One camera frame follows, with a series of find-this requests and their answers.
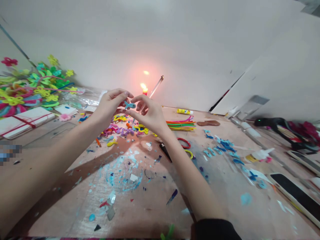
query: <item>yellow glue stick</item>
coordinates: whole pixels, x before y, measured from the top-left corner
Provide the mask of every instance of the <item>yellow glue stick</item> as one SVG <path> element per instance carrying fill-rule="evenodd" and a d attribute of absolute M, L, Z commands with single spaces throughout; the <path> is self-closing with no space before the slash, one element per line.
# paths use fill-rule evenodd
<path fill-rule="evenodd" d="M 177 113 L 192 115 L 193 111 L 178 108 Z"/>

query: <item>yellow ring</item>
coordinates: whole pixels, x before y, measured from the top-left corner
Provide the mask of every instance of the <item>yellow ring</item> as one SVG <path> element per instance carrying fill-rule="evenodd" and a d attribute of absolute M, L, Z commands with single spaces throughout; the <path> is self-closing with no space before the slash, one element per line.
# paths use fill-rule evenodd
<path fill-rule="evenodd" d="M 189 153 L 190 154 L 190 159 L 192 159 L 193 158 L 193 153 L 192 152 L 190 152 L 189 150 L 187 150 L 187 149 L 185 149 L 185 151 L 187 152 L 187 153 Z"/>

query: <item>pink flower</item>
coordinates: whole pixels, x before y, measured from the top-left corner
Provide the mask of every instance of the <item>pink flower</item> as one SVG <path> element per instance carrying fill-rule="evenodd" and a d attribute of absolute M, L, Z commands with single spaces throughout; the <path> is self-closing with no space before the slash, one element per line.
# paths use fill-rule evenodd
<path fill-rule="evenodd" d="M 71 116 L 70 115 L 68 115 L 68 114 L 61 114 L 60 115 L 60 117 L 59 117 L 59 120 L 61 121 L 61 122 L 66 122 L 66 121 L 68 121 L 68 120 L 70 120 L 71 119 Z"/>
<path fill-rule="evenodd" d="M 1 61 L 3 64 L 5 64 L 7 67 L 11 67 L 12 65 L 18 65 L 17 59 L 11 59 L 8 57 L 5 57 L 3 61 Z"/>

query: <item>black sleeve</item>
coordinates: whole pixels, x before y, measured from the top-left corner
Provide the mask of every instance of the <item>black sleeve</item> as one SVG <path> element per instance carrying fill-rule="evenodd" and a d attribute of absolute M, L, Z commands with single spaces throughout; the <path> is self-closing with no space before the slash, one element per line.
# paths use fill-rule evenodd
<path fill-rule="evenodd" d="M 192 239 L 241 240 L 233 225 L 223 219 L 202 219 L 192 228 Z"/>

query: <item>hand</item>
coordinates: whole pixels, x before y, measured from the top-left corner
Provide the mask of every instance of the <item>hand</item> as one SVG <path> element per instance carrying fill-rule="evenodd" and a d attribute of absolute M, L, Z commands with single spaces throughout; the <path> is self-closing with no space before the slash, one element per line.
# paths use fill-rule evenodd
<path fill-rule="evenodd" d="M 168 130 L 168 125 L 164 119 L 161 106 L 148 98 L 146 95 L 139 95 L 131 100 L 132 103 L 138 102 L 137 111 L 139 111 L 144 104 L 146 106 L 141 112 L 141 115 L 133 110 L 124 110 L 121 112 L 130 115 L 139 122 L 141 122 L 145 127 L 150 129 L 155 134 L 161 136 L 164 131 Z"/>
<path fill-rule="evenodd" d="M 129 102 L 128 97 L 133 98 L 133 95 L 121 88 L 108 91 L 102 96 L 99 106 L 94 111 L 91 118 L 97 119 L 104 125 L 104 128 L 107 128 L 110 125 L 113 116 L 121 113 L 121 109 L 118 107 L 125 107 L 123 101 Z"/>

